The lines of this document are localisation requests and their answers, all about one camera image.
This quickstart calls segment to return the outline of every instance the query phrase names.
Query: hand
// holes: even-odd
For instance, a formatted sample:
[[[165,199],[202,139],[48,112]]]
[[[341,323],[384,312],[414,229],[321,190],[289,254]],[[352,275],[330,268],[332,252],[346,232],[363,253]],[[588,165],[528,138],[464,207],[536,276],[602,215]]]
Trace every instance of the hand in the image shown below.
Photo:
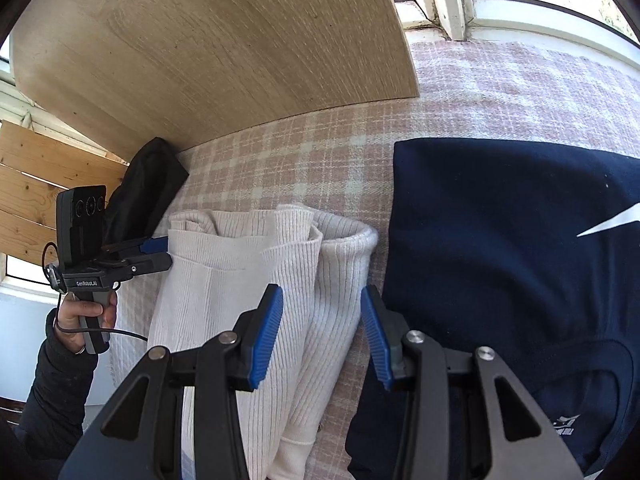
[[[118,295],[115,290],[109,297],[109,306],[105,309],[101,304],[92,301],[79,301],[69,293],[65,296],[58,311],[58,322],[55,325],[56,336],[60,342],[71,352],[77,354],[84,348],[84,336],[82,333],[65,334],[58,329],[68,330],[80,328],[78,316],[96,317],[102,314],[102,328],[114,328],[116,326],[116,308],[118,306]]]

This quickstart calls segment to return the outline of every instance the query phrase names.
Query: wooden slat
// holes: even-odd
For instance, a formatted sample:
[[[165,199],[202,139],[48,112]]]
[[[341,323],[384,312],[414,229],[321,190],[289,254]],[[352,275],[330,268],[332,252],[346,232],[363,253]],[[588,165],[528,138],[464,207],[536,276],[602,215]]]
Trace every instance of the wooden slat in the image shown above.
[[[120,185],[127,169],[8,121],[0,128],[0,164],[62,187],[104,184],[107,197]]]
[[[56,231],[0,210],[0,253],[39,265],[47,242],[56,241]],[[46,262],[56,259],[52,249]]]
[[[56,197],[62,190],[0,166],[0,209],[7,213],[55,229]]]
[[[0,418],[4,418],[4,420],[6,420],[7,422],[18,424],[20,422],[21,415],[21,412],[14,412],[13,410],[0,408]]]
[[[6,397],[0,397],[0,408],[6,408],[8,410],[14,410],[15,412],[21,412],[24,409],[24,402],[21,400],[7,399]]]
[[[32,0],[12,45],[17,87],[126,160],[418,95],[391,0]]]

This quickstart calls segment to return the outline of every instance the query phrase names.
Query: finger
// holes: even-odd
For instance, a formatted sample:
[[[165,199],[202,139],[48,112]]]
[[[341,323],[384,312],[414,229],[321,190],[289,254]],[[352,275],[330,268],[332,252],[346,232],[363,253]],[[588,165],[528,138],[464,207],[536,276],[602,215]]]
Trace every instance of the finger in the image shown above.
[[[116,327],[116,306],[110,304],[102,313],[102,328]]]
[[[93,301],[64,301],[60,305],[58,319],[74,320],[77,316],[100,316],[102,310],[102,305]]]

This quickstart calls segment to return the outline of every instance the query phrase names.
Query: black cable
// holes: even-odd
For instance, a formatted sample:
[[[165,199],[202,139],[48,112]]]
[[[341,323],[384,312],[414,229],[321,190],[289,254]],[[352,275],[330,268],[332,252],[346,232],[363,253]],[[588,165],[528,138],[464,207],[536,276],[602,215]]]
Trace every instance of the black cable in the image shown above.
[[[58,256],[58,246],[53,243],[53,242],[49,242],[44,246],[44,249],[42,251],[42,272],[44,274],[44,277],[47,279],[47,281],[49,282],[49,269],[47,267],[45,267],[44,265],[44,258],[47,254],[47,249],[49,249],[50,247],[53,247],[54,250],[56,251],[56,256]],[[118,290],[118,288],[120,288],[120,282],[118,282],[118,287],[114,290]],[[137,339],[142,339],[142,341],[148,341],[148,339],[146,337],[144,337],[143,335],[140,334],[136,334],[134,332],[127,332],[126,330],[119,330],[117,328],[62,328],[59,324],[58,324],[58,313],[60,311],[60,303],[62,302],[62,293],[59,292],[58,293],[58,304],[56,305],[56,320],[55,320],[55,326],[57,327],[58,330],[60,330],[60,332],[63,332],[65,334],[79,334],[79,333],[83,333],[83,332],[108,332],[110,334],[122,334],[122,335],[128,335],[130,337],[135,337]]]

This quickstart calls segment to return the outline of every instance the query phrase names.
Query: blue gripper pad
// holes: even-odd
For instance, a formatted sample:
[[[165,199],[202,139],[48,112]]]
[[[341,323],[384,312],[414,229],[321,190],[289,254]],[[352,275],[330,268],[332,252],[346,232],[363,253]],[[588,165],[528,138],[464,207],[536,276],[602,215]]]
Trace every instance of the blue gripper pad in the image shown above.
[[[276,342],[280,320],[282,319],[282,289],[270,283],[262,295],[260,305],[254,313],[251,325],[256,330],[250,338],[254,343],[251,350],[248,383],[251,388],[257,388],[258,384],[267,376],[271,353]]]
[[[396,379],[405,377],[402,336],[408,331],[404,317],[385,308],[375,286],[362,289],[360,310],[378,380],[391,390]]]
[[[394,375],[391,371],[391,350],[368,287],[362,289],[360,310],[376,375],[385,390],[390,390],[394,383]]]
[[[140,244],[140,252],[143,254],[165,253],[169,250],[169,237],[148,238]]]

